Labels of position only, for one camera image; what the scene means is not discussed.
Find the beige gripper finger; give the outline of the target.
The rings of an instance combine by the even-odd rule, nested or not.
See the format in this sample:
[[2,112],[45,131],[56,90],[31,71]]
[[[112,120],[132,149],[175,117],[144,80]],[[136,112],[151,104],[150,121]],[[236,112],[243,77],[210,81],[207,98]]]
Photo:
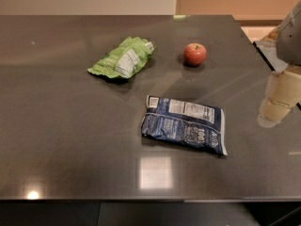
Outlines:
[[269,76],[257,122],[263,128],[279,124],[301,102],[301,67],[288,65]]

